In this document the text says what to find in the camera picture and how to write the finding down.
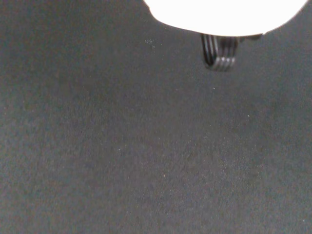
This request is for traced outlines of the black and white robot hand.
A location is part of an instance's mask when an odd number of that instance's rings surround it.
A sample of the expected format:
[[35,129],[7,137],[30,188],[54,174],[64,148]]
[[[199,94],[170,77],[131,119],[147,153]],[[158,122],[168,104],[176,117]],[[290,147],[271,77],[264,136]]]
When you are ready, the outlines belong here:
[[292,20],[306,0],[146,0],[151,15],[168,26],[201,35],[206,66],[228,71],[244,39],[259,39]]

